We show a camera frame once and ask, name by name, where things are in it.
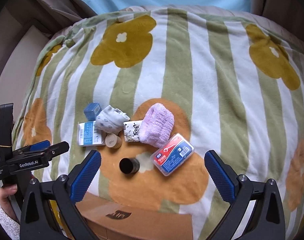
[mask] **small blue cube box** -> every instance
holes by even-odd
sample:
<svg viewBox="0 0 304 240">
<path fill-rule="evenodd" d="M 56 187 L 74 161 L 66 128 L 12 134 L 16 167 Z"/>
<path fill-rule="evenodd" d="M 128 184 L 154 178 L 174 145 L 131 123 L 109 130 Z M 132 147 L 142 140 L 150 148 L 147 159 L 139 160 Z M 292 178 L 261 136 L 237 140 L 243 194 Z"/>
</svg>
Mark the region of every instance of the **small blue cube box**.
<svg viewBox="0 0 304 240">
<path fill-rule="evenodd" d="M 99 103 L 89 103 L 83 110 L 88 121 L 95 121 L 101 111 L 102 109 Z"/>
</svg>

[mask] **black cylinder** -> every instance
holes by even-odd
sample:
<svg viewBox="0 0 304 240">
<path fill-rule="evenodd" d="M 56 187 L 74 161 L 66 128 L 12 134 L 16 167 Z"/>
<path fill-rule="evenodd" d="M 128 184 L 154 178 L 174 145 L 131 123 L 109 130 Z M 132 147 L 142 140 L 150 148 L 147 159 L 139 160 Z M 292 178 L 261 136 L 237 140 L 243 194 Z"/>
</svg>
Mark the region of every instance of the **black cylinder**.
<svg viewBox="0 0 304 240">
<path fill-rule="evenodd" d="M 140 163 L 136 158 L 123 158 L 120 161 L 120 170 L 124 174 L 136 173 L 140 169 Z"/>
</svg>

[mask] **fingernail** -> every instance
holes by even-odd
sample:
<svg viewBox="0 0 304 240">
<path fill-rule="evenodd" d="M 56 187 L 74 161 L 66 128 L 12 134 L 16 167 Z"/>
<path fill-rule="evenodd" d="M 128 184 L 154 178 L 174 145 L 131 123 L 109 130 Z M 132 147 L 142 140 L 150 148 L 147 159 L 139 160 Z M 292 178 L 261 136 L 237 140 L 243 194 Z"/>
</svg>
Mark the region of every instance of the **fingernail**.
<svg viewBox="0 0 304 240">
<path fill-rule="evenodd" d="M 10 187 L 11 190 L 17 190 L 18 189 L 18 185 L 14 184 Z"/>
</svg>

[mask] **white and blue box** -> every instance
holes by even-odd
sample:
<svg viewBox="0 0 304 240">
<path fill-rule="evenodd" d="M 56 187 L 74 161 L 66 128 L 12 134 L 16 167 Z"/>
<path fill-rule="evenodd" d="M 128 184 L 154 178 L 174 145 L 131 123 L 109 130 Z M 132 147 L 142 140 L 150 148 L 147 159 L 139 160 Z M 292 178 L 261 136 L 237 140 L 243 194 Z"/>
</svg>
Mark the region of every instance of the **white and blue box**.
<svg viewBox="0 0 304 240">
<path fill-rule="evenodd" d="M 106 133 L 94 126 L 95 121 L 79 123 L 77 142 L 80 146 L 105 145 Z"/>
<path fill-rule="evenodd" d="M 95 121 L 101 111 L 102 109 L 99 103 L 89 103 L 83 110 L 88 121 Z"/>
</svg>

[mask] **purple towel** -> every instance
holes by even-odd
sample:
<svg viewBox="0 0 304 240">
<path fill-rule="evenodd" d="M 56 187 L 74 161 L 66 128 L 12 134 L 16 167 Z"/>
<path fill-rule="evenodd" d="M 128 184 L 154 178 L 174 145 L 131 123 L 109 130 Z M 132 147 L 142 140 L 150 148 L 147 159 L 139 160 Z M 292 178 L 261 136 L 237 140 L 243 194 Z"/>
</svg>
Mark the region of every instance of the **purple towel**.
<svg viewBox="0 0 304 240">
<path fill-rule="evenodd" d="M 173 114 L 164 105 L 156 103 L 150 107 L 141 123 L 140 142 L 161 148 L 169 140 L 173 126 Z"/>
</svg>

